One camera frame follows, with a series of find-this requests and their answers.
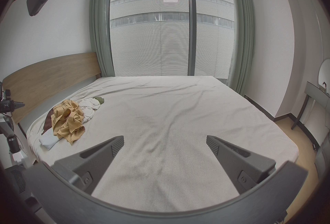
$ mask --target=green curtain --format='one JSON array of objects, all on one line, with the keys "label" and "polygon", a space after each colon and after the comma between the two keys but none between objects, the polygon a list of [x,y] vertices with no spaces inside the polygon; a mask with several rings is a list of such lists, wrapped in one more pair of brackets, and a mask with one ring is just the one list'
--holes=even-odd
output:
[{"label": "green curtain", "polygon": [[90,0],[89,34],[92,51],[96,52],[101,76],[114,76],[107,30],[107,0]]},{"label": "green curtain", "polygon": [[234,0],[234,49],[227,86],[244,96],[249,81],[254,44],[254,11],[252,0]]}]

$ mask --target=brown garment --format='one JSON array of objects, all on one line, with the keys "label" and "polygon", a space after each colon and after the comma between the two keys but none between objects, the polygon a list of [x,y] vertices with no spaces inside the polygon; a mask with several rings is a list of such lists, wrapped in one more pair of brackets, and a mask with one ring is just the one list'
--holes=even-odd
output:
[{"label": "brown garment", "polygon": [[45,123],[43,125],[43,133],[41,133],[41,135],[43,135],[47,130],[52,128],[52,114],[54,114],[53,109],[51,109],[47,114]]},{"label": "brown garment", "polygon": [[65,138],[72,145],[85,132],[85,127],[82,125],[83,111],[76,102],[69,99],[54,106],[53,110],[52,128],[54,135],[59,139]]}]

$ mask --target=white bed sheet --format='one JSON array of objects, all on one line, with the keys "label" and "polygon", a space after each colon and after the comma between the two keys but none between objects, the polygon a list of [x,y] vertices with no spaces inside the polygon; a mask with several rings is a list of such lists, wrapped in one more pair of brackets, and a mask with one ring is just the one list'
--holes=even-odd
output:
[{"label": "white bed sheet", "polygon": [[47,113],[27,131],[38,160],[55,160],[124,135],[93,196],[136,210],[182,211],[212,206],[238,192],[206,145],[213,135],[270,157],[278,168],[295,161],[298,147],[245,98],[210,76],[107,77],[73,93],[80,102],[100,96],[104,104],[70,145],[51,150],[39,143]]}]

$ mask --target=mirror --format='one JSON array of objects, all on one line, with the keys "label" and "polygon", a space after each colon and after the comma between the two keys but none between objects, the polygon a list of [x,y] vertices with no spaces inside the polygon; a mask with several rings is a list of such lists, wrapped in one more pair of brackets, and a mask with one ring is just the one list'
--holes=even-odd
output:
[{"label": "mirror", "polygon": [[330,87],[330,59],[324,60],[318,73],[318,85],[321,90],[329,94]]}]

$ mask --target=floor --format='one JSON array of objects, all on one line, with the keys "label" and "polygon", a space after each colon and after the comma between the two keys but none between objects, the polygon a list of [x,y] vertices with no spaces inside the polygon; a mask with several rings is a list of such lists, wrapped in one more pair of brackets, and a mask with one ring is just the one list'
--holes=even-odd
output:
[{"label": "floor", "polygon": [[288,215],[285,218],[285,222],[287,222],[301,208],[318,184],[317,170],[314,164],[316,152],[313,150],[310,140],[298,126],[291,130],[293,121],[290,118],[277,121],[276,124],[298,146],[299,156],[296,163],[308,170],[305,183],[287,209]]}]

